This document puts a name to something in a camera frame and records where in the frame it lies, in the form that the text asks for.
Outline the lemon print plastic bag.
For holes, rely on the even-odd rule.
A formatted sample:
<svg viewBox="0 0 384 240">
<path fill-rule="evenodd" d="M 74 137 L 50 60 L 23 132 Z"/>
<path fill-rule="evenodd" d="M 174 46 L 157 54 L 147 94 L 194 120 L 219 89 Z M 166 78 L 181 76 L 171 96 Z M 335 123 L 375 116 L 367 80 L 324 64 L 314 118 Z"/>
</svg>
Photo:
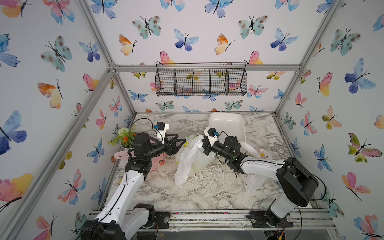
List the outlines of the lemon print plastic bag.
<svg viewBox="0 0 384 240">
<path fill-rule="evenodd" d="M 178 164 L 175 172 L 175 184 L 177 187 L 184 185 L 188 178 L 201 172 L 208 164 L 216 158 L 214 153 L 206 155 L 204 153 L 203 142 L 204 136 L 190 135 L 186 138 L 186 142 L 176 155 Z"/>
</svg>

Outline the pink plastic bag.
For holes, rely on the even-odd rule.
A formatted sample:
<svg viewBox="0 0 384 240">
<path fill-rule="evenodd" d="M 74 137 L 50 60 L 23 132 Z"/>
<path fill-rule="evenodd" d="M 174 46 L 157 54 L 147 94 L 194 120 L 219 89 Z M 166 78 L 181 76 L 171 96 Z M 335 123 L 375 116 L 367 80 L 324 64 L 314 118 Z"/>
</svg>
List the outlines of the pink plastic bag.
<svg viewBox="0 0 384 240">
<path fill-rule="evenodd" d="M 157 171 L 159 169 L 159 167 L 165 163 L 165 160 L 166 160 L 165 155 L 166 155 L 165 153 L 162 153 L 158 157 L 155 157 L 152 159 L 151 171 L 153 171 L 153 172 Z M 117 152 L 112 157 L 113 160 L 121 160 L 121 161 L 122 160 L 127 161 L 128 158 L 129 158 L 128 150 Z"/>
</svg>

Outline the clear white plastic bag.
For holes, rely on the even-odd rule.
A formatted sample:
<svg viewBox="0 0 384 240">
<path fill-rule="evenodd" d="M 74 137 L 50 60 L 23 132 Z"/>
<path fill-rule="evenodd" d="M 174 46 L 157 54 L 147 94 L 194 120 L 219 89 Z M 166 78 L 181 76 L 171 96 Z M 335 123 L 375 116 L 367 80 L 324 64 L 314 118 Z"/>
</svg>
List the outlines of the clear white plastic bag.
<svg viewBox="0 0 384 240">
<path fill-rule="evenodd" d="M 241 167 L 244 172 L 241 174 L 241 178 L 245 184 L 245 188 L 248 194 L 254 195 L 256 191 L 268 180 L 274 179 L 271 165 L 263 161 L 272 161 L 272 155 L 265 149 L 255 149 L 246 142 L 240 142 L 244 150 L 246 150 L 247 157 L 246 162 Z"/>
</svg>

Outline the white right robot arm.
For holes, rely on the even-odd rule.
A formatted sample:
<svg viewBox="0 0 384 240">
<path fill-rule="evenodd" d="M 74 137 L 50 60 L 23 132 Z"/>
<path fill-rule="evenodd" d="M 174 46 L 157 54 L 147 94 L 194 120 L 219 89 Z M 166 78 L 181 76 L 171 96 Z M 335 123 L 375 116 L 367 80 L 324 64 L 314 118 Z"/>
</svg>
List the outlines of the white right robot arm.
<svg viewBox="0 0 384 240">
<path fill-rule="evenodd" d="M 204 154 L 213 152 L 223 157 L 227 166 L 236 175 L 260 175 L 280 183 L 283 193 L 273 201 L 264 214 L 269 225 L 278 226 L 293 209 L 308 205 L 319 182 L 299 160 L 293 157 L 276 162 L 256 159 L 240 151 L 241 144 L 236 137 L 226 137 L 223 144 L 217 138 L 217 136 L 203 138 Z"/>
</svg>

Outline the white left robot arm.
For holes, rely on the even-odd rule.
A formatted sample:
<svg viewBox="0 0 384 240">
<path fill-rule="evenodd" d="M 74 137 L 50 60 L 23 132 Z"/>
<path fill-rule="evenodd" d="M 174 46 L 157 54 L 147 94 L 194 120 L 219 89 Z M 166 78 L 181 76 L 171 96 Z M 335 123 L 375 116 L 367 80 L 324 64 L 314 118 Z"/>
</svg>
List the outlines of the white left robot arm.
<svg viewBox="0 0 384 240">
<path fill-rule="evenodd" d="M 160 132 L 158 135 L 159 140 L 147 133 L 135 136 L 133 149 L 126 153 L 128 162 L 122 182 L 97 217 L 83 224 L 78 240 L 135 240 L 139 229 L 156 226 L 153 205 L 137 204 L 131 214 L 127 211 L 151 171 L 152 159 L 163 153 L 175 155 L 186 142 L 177 134 Z"/>
</svg>

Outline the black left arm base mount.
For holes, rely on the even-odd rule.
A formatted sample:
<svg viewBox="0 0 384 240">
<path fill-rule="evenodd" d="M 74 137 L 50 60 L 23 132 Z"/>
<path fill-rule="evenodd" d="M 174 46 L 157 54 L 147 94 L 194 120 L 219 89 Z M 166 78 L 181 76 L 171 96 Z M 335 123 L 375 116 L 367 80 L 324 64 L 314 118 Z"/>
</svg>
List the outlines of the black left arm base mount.
<svg viewBox="0 0 384 240">
<path fill-rule="evenodd" d="M 168 211 L 156 211 L 154 205 L 137 204 L 134 209 L 145 209 L 149 211 L 148 221 L 142 229 L 168 229 L 171 221 L 171 213 Z"/>
</svg>

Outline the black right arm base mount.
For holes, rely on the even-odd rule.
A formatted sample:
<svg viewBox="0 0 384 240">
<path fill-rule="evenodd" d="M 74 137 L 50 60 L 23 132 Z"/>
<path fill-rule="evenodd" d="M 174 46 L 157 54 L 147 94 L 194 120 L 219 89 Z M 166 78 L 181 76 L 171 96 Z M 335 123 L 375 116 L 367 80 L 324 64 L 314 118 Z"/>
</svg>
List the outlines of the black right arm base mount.
<svg viewBox="0 0 384 240">
<path fill-rule="evenodd" d="M 276 200 L 271 203 L 267 210 L 250 211 L 250 213 L 246 215 L 246 218 L 251 221 L 253 228 L 292 228 L 294 226 L 289 213 L 280 219 L 271 211 L 271 207 L 275 201 Z"/>
</svg>

